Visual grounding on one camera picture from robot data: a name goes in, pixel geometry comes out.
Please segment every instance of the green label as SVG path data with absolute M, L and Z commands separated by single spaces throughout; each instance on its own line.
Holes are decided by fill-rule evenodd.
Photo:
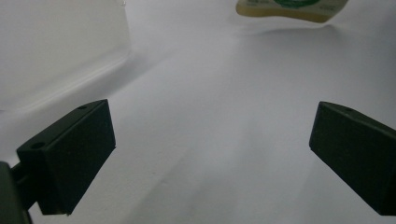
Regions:
M 320 0 L 274 0 L 276 3 L 280 4 L 282 7 L 307 7 L 314 5 Z

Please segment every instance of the white surface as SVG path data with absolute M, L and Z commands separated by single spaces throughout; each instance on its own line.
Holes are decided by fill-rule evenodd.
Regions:
M 117 149 L 72 216 L 35 223 L 378 223 L 310 151 L 319 101 L 396 128 L 396 3 L 351 0 L 328 25 L 236 15 L 235 1 L 129 1 L 133 55 L 62 101 L 0 113 L 1 158 L 108 98 Z
M 120 0 L 1 0 L 0 27 L 0 110 L 56 98 L 129 53 Z

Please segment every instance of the bottle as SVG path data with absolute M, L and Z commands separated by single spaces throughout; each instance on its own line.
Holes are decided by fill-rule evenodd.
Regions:
M 249 17 L 289 17 L 325 22 L 335 16 L 347 0 L 238 0 L 236 12 Z

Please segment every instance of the white backdrop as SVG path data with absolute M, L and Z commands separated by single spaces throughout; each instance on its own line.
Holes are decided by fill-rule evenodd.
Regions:
M 235 1 L 130 0 L 121 70 L 0 112 L 1 158 L 108 98 L 117 148 L 70 217 L 35 223 L 390 224 L 308 146 L 319 101 L 396 128 L 396 2 L 350 0 L 324 25 L 243 18 Z

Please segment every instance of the bottle label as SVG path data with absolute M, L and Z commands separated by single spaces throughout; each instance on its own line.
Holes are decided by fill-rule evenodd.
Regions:
M 283 16 L 325 22 L 346 3 L 347 0 L 239 0 L 236 11 L 249 17 Z

